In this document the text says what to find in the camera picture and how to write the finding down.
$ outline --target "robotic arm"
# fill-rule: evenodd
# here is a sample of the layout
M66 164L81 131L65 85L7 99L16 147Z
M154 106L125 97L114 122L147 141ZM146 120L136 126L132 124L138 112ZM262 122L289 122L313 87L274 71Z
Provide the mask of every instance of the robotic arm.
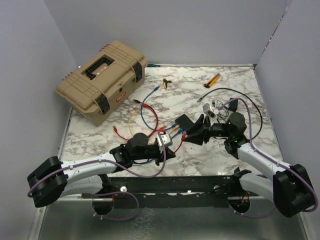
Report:
M250 164L266 177L250 171L242 173L239 183L243 190L274 202L276 208L288 218L316 204L306 169L300 164L292 166L279 161L250 143L244 136L247 126L241 113L233 112L225 123L211 125L210 119L215 119L219 111L208 103L203 106L203 111L206 116L202 114L194 124L185 114L176 120L187 133L184 141L202 145L211 137L227 137L224 141L225 150L236 159Z
M196 123L185 114L176 119L176 123L186 131L187 137L184 142L202 145L211 137L225 137L227 140L224 141L224 146L229 154L252 165L266 177L258 176L249 170L237 171L233 175L236 181L232 180L229 184L221 186L217 195L236 192L234 185L240 184L244 191L258 194L274 202L277 209L286 217L292 217L316 204L314 195L301 181L303 179L312 188L308 173L303 166L299 164L291 166L263 153L255 146L253 148L244 136L247 126L241 113L233 112L225 123L211 124L210 118L215 118L215 109L205 106L203 109L206 116L202 114ZM68 162L61 162L56 156L48 158L27 177L30 187L28 195L33 198L35 206L40 208L67 195L94 194L100 191L111 193L113 187L107 174L125 169L139 177L139 174L128 170L134 160L155 159L155 163L159 165L164 161L164 151L166 159L176 156L169 149L172 140L168 134L158 135L154 144L150 145L148 141L145 134L137 133L126 144L121 144L98 157Z

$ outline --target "marble countertop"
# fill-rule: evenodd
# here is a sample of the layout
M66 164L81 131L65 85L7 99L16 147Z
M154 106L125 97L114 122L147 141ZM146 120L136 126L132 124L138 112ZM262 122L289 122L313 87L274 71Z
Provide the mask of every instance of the marble countertop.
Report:
M160 86L160 89L147 99L147 103L157 112L159 126L171 126L181 114L186 114L191 120L196 121L203 113L202 106L205 103L210 103L212 100L225 102L230 98L240 97L240 94L232 91L218 90L205 97L202 102L197 102L198 98L209 91L203 87L203 84L217 73L220 73L221 77L209 90L231 88L252 98L263 116L262 131L253 142L271 156L281 159L253 68L246 66L146 68L145 83L131 94L101 126L94 126L81 114L72 111L62 161L91 158L124 144L126 141L115 134L113 126L117 127L122 136L130 138L129 117L134 110L140 107L133 99L142 101L156 86ZM163 78L165 77L173 81L169 83L167 90L163 87ZM255 135L260 127L260 117L252 103L248 100L247 103L252 118L252 134ZM244 114L248 125L248 114L243 104L239 103L237 112ZM143 113L145 120L153 127L155 125L154 116L146 109L143 110ZM149 134L151 132L143 123L140 114L136 114L132 118L131 127L134 133ZM180 141L180 135L174 138L173 146L170 149L175 150ZM152 175L158 172L160 167L152 162L144 165L134 165L131 170L143 175ZM247 163L229 155L224 148L224 140L212 138L202 146L184 142L176 153L176 158L167 161L164 171L159 176L230 175L237 167L240 167L241 170L249 169L258 173ZM122 171L114 173L112 176L127 177L132 175Z

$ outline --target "toolbox lid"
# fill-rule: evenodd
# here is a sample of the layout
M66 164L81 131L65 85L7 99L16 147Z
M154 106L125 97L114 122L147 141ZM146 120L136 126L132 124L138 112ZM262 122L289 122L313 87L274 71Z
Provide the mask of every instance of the toolbox lid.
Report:
M140 81L146 65L146 57L141 52L116 40L66 76L56 92L81 112L97 113L103 111L101 104L108 107L107 92L115 83L124 76Z

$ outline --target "white wall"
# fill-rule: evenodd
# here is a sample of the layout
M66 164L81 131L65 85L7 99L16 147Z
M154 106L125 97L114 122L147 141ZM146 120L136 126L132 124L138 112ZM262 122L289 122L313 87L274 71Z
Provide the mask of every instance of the white wall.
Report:
M113 40L150 63L257 64L287 0L44 0L79 65Z
M306 167L320 197L319 13L319 0L294 0L256 73L284 160ZM320 238L320 209L310 216Z
M76 67L42 0L0 4L0 239L27 239L27 176L58 152L69 106L56 85Z

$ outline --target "red cable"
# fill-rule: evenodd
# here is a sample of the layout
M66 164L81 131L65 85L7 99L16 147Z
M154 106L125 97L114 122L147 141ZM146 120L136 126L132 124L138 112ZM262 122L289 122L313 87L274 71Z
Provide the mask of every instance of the red cable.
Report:
M186 137L186 133L184 132L184 133L182 134L182 137L181 137L181 142L180 142L178 148L174 151L174 153L178 152L178 150L181 148L182 143L184 142L185 137Z
M159 124L159 119L158 119L158 115L157 113L155 112L155 110L150 107L149 105L145 104L145 103L142 103L142 106L149 109L155 116L155 127L153 129L153 131L148 135L148 138L150 138L156 131L157 131L157 127L158 127L158 124Z
M122 138L123 140L126 140L126 141L128 141L129 139L127 139L127 138L125 138L125 137L123 137L123 136L121 136L119 133L118 133L118 129L116 128L116 126L113 126L113 130L114 130L114 132L120 137L120 138Z
M145 108L147 108L147 109L149 109L149 110L154 114L155 120L156 120L155 127L154 127L153 131L148 135L148 138L150 138L150 137L151 137L154 133L156 133L157 131L163 132L164 129L166 128L165 126L159 128L159 129L157 130L157 127L158 127L158 124L159 124L159 119L158 119L158 115L157 115L157 113L155 112L155 110L154 110L152 107L150 107L149 105L145 104L145 103L142 103L142 106L145 107ZM113 130L114 130L114 132L115 132L120 138L122 138L123 140L126 140L126 141L129 140L129 139L121 136L121 135L118 133L118 129L116 128L116 126L113 126Z

